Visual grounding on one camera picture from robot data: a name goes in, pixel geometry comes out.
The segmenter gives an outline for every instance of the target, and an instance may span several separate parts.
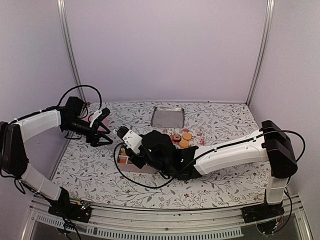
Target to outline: floral pattern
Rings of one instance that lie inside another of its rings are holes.
[[[108,102],[111,114],[107,126],[113,131],[120,126],[146,134],[153,129],[168,135],[192,134],[191,146],[214,145],[247,135],[258,126],[244,104]],[[97,110],[92,103],[89,111]],[[179,107],[185,110],[183,129],[153,128],[155,107]],[[53,181],[70,192],[74,199],[118,206],[155,209],[221,208],[262,202],[268,183],[268,163],[252,163],[221,169],[188,181],[174,180],[160,189],[148,189],[127,181],[114,166],[113,151],[120,142],[109,135],[112,145],[91,147],[85,140],[72,140]],[[166,182],[158,173],[125,172],[145,185]]]

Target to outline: purple wall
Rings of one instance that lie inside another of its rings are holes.
[[[262,72],[251,111],[299,132],[306,153],[290,188],[298,191],[314,239],[320,239],[320,1],[276,1]],[[302,144],[291,138],[296,154]]]
[[[2,1],[0,33],[0,121],[57,104],[74,81],[56,1]],[[48,176],[63,143],[58,129],[36,136],[26,143],[29,161]],[[32,195],[11,179],[0,179],[0,193],[0,239],[17,240]]]
[[[105,101],[246,101],[267,1],[65,4],[81,81]]]

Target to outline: pink box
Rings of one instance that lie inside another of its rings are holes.
[[[117,163],[121,171],[123,172],[132,172],[132,173],[144,173],[144,174],[155,174],[158,172],[157,169],[149,166],[149,165],[144,165],[141,169],[138,168],[136,165],[134,165],[128,156],[122,156],[120,155],[121,153],[125,153],[125,149],[121,148],[118,158],[117,158]],[[125,163],[119,163],[120,159],[124,159]]]

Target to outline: metal tray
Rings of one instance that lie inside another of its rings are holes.
[[[155,128],[182,129],[185,124],[185,110],[180,107],[158,107],[153,111],[151,126]]]

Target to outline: table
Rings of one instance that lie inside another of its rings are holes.
[[[99,107],[92,103],[89,111]],[[166,133],[189,132],[191,146],[213,145],[247,135],[258,129],[245,104],[177,102],[107,102],[111,111],[107,127],[120,126],[146,134],[153,129]],[[179,107],[185,110],[184,129],[153,128],[155,107]],[[263,202],[270,165],[252,163],[221,169],[203,178],[174,180],[161,189],[147,189],[124,179],[116,170],[113,150],[121,140],[110,134],[112,145],[91,147],[84,138],[72,140],[53,177],[53,182],[69,191],[74,199],[94,203],[149,209],[205,209]],[[158,186],[164,180],[158,173],[126,173],[145,185]]]

